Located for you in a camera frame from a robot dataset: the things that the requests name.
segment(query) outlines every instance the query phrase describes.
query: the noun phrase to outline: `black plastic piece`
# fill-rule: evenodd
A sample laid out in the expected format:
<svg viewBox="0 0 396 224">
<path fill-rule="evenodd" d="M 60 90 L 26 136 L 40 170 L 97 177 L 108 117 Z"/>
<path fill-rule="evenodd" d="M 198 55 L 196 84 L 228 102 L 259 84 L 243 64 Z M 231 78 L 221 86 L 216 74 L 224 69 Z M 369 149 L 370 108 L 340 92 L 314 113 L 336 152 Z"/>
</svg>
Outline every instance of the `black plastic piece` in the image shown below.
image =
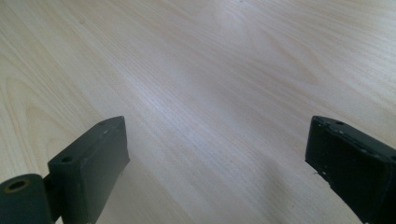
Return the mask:
<svg viewBox="0 0 396 224">
<path fill-rule="evenodd" d="M 0 223 L 95 223 L 129 162 L 123 117 L 104 120 L 49 161 L 49 175 L 0 185 Z"/>
<path fill-rule="evenodd" d="M 313 117 L 305 161 L 363 223 L 396 223 L 396 150 L 344 122 Z"/>
</svg>

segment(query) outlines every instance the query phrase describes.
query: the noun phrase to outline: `screw hole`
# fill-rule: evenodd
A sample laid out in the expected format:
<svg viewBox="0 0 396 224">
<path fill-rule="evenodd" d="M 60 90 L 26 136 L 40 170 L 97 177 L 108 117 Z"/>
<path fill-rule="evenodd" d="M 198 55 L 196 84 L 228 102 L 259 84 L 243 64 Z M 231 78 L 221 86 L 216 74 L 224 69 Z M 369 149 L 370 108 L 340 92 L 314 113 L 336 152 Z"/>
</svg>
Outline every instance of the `screw hole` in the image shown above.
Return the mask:
<svg viewBox="0 0 396 224">
<path fill-rule="evenodd" d="M 72 160 L 73 159 L 71 157 L 65 157 L 65 158 L 62 159 L 62 162 L 70 162 Z"/>
<path fill-rule="evenodd" d="M 26 188 L 30 184 L 28 179 L 20 179 L 10 183 L 6 188 L 6 193 L 14 193 L 20 191 L 21 189 Z"/>
</svg>

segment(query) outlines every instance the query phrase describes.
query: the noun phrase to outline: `wooden table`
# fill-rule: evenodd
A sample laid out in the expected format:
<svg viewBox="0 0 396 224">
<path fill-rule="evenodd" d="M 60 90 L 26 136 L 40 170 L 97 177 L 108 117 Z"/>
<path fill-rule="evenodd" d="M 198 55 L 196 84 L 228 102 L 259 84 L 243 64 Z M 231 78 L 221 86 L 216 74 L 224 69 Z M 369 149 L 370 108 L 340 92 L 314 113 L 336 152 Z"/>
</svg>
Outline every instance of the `wooden table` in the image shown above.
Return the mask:
<svg viewBox="0 0 396 224">
<path fill-rule="evenodd" d="M 396 147 L 395 88 L 395 1 L 1 0 L 0 179 L 123 115 L 98 223 L 360 223 L 310 119 Z"/>
</svg>

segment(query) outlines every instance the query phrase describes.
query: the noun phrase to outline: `wood grain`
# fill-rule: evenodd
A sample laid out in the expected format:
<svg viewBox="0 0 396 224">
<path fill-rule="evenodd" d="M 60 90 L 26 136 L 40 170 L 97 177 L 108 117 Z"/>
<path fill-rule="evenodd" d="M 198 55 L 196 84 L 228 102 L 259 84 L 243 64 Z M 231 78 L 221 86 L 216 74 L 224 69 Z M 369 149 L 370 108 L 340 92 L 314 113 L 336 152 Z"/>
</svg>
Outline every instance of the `wood grain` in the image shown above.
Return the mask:
<svg viewBox="0 0 396 224">
<path fill-rule="evenodd" d="M 360 223 L 310 118 L 396 147 L 395 74 L 393 1 L 0 0 L 0 180 L 123 115 L 98 223 Z"/>
</svg>

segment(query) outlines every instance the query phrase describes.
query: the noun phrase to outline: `black object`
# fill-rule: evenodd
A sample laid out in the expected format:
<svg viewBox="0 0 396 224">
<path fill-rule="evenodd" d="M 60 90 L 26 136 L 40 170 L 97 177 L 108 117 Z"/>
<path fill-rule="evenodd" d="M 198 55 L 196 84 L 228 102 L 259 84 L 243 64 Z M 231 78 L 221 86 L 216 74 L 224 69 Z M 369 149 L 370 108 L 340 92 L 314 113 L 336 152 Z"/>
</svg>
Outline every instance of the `black object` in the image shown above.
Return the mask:
<svg viewBox="0 0 396 224">
<path fill-rule="evenodd" d="M 363 223 L 396 223 L 396 150 L 344 122 L 313 117 L 305 161 Z"/>
<path fill-rule="evenodd" d="M 123 117 L 104 120 L 48 162 L 49 175 L 0 185 L 0 223 L 95 223 L 129 162 Z"/>
</svg>

